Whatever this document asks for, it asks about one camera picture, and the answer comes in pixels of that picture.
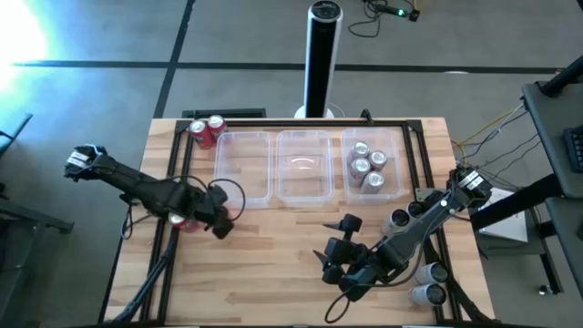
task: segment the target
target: black cable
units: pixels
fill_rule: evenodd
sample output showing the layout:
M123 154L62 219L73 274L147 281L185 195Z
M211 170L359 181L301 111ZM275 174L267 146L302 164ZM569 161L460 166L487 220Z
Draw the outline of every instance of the black cable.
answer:
M462 217L460 217L460 216L457 216L457 215L455 215L455 214L452 214L452 218L456 218L456 219L458 219L458 220L466 220L466 221L468 221L468 222L470 222L470 221L471 221L471 220L469 220L468 218L462 218Z
M121 225L120 235L124 241L127 241L131 238L131 235L134 233L134 225L136 225L136 224L142 222L143 220L150 218L152 216L151 214L148 214L148 215L143 216L143 217L137 219L136 221L134 221L131 209L132 209L132 205L129 205L126 219L124 220L123 224Z
M482 166L478 166L478 167L476 167L476 168L477 168L477 169L481 169L481 168L483 168L484 166L490 165L490 164L494 163L495 161L497 161L497 160L499 160L499 159L503 158L504 156L507 156L507 155L510 155L510 154L512 154L513 152L517 151L519 148L521 148L522 146L526 145L528 142L530 142L532 139L536 138L537 136L538 136L538 133L535 133L535 135L534 135L534 136L532 136L532 137L531 137L529 140L527 140L527 141L525 141L525 142L523 142L523 143L519 144L519 145L518 145L518 146L516 146L514 149L512 149L512 150L510 150L510 151L508 151L508 152L506 152L506 153L504 153L504 154L502 154L502 155L498 156L498 157L497 157L497 158L495 158L495 159L489 160L488 162L486 162L486 164L484 164L484 165L482 165Z
M210 188L211 183L215 183L215 182L219 182L219 181L226 181L226 182L230 182L230 183L234 184L235 186L237 186L237 188L239 188L240 194L243 197L243 203L240 207L239 214L234 219L231 219L231 221L236 221L238 218L240 218L241 214L243 214L243 211L245 210L245 204L247 203L247 197L245 196L245 191L243 190L243 187L239 183L237 183L237 181L234 181L232 179L214 179L211 182L209 182L208 187Z
M411 1L409 1L409 0L403 0L403 1L405 1L411 7L411 11L415 10L415 6L411 3Z
M495 136L498 135L498 132L500 131L501 128L505 127L509 123L512 123L512 122L516 121L519 118L522 118L526 113L527 112L525 111L524 113L518 115L517 117L512 118L512 119L509 119L508 122L504 123L500 127L493 129L492 132L490 132L490 134L488 134L488 136L486 138L484 138L484 140L482 140L482 142L480 142L480 143L477 143L477 144L476 143L474 143L474 144L460 144L460 146L462 146L462 147L464 147L464 146L474 146L474 145L477 145L478 146L477 149L476 149L476 151L474 153L472 153L470 155L463 156L460 160L471 158L472 156L474 156L475 154L477 154L478 151L480 151L480 149L482 148L482 146L484 146L484 144L486 144L487 142L491 141L492 139L494 139Z
M487 171L485 169L477 169L477 171L480 172L480 173L482 173L483 175L485 175L483 178L485 178L486 180L488 180L488 182L490 180L492 180L492 181L497 182L498 184L501 184L501 185L503 185L505 187L514 188L516 190L521 190L521 189L524 188L524 187L521 187L521 186L517 186L516 184L508 181L507 179L503 179L503 178L500 178L500 177L496 177L495 179L493 179L493 177L495 176L495 174L492 173L492 172L490 172L490 171Z
M344 291L343 293L341 293L340 295L338 295L338 297L336 297L336 299L330 304L330 306L328 307L328 310L326 310L326 314L324 315L324 321L326 321L326 323L328 323L328 324L338 323L338 321L344 317L344 315L346 314L346 312L348 312L348 307L350 306L350 300L349 299L346 299L346 305L344 306L344 310L342 311L342 313L340 313L336 318L334 318L332 320L328 320L328 316L330 316L330 312L332 311L332 309L334 308L334 306L336 305L336 303L338 301L340 301L342 299L342 297L346 296L346 294L352 288L354 288L356 286L357 285L353 285L352 287L349 287L346 291Z
M519 158L517 158L517 159L515 159L515 160L511 161L511 162L510 162L510 163L509 163L509 164L508 164L508 165L507 165L505 168L503 168L503 169L499 170L499 171L497 172L497 174L494 176L494 179L495 179L495 178L497 178L497 177L498 177L498 175L500 175L500 173L504 172L504 171L505 171L505 170L507 170L507 169L510 169L510 167L511 167L511 166L512 166L514 163L516 163L517 161L521 160L521 159L522 159L522 158L523 158L523 157L524 157L524 156L525 156L525 155L526 155L526 154L527 154L527 153L528 153L530 150L532 150L532 149L535 149L535 148L536 148L538 145L540 145L540 140L537 142L537 144L536 144L535 146L533 146L533 147L531 147L531 148L527 149L527 150L526 150L524 153L522 153L522 156L520 156Z
M363 1L363 11L364 11L364 15L366 15L367 17L371 18L368 21L362 21L362 22L356 22L356 23L352 23L348 26L348 32L350 32L351 34L355 35L355 36L359 36L359 37L368 37L368 38L374 38L379 36L379 33L381 32L381 15L383 14L383 12L377 10L376 6L377 5L388 5L388 2L386 0L364 0ZM376 32L373 35L364 35L364 34L360 34L357 32L353 31L353 27L355 26L360 26L360 25L368 25L371 23L377 22L376 25Z

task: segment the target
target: tall cylindrical device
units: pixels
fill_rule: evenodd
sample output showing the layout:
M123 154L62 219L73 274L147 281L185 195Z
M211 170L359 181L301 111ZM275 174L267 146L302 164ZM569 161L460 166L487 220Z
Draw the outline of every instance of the tall cylindrical device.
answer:
M332 90L343 10L333 1L318 1L308 10L303 107L296 118L325 118Z

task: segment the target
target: white cylinder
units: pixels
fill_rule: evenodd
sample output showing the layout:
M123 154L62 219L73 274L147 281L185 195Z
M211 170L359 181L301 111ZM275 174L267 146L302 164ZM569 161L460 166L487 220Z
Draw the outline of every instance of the white cylinder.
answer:
M409 301L421 306L439 306L445 303L445 290L436 283L414 287L409 290Z
M419 268L415 273L414 280L419 285L441 283L447 280L448 275L449 273L441 264L433 262Z

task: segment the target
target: red soda can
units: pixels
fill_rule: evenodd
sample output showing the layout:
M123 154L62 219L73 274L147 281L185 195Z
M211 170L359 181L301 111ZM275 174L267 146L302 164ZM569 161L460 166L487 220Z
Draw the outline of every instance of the red soda can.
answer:
M215 142L219 139L220 135L227 132L227 123L222 116L213 115L209 118L209 130Z
M197 140L199 147L202 149L209 149L214 144L212 135L210 134L210 128L203 120L197 119L190 123L189 131L190 135Z
M176 228L184 232L194 232L199 229L199 224L196 220L186 220L179 215L170 213L168 221Z

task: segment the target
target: wooden table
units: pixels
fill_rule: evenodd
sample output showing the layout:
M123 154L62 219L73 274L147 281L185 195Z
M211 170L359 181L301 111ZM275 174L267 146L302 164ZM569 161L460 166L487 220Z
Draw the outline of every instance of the wooden table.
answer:
M424 126L435 185L443 188L449 170L455 166L447 126L443 118L420 119ZM165 178L175 124L175 119L152 121L141 165L145 173ZM284 129L289 128L232 128L231 131L265 130L271 133L272 144L275 144L277 133ZM404 195L381 206L347 205L344 201L340 157L340 133L344 128L322 129L329 130L333 137L336 190L332 202L319 209L288 209L277 199L274 191L269 208L245 210L236 222L235 230L225 240L217 240L210 231L181 233L166 324L325 324L324 313L340 291L337 286L321 281L322 266L312 250L322 251L328 238L341 236L341 233L324 228L322 224L337 222L347 212L359 216L363 218L363 227L354 240L373 245L381 237L381 222L392 210L404 208L414 195L409 170L406 169L403 132L399 128L389 128L394 133L394 143L399 150ZM180 172L185 144L185 141L181 142L176 172ZM424 186L416 139L413 139L413 145L417 171L421 185ZM190 174L210 181L214 159L215 149L201 150L195 146ZM143 214L143 209L135 209L134 217ZM134 228L132 238L123 242L108 299L106 319L120 313L143 283L148 271L155 227L155 220L143 221ZM470 223L449 220L445 224L445 235L456 279L481 311L494 317ZM412 285L409 282L391 289L370 290L359 302L351 304L348 313L338 324L435 323L430 308L409 303L407 291ZM160 286L161 279L154 292L153 317L159 305ZM343 301L331 317L342 308ZM451 318L448 307L444 308L445 317Z

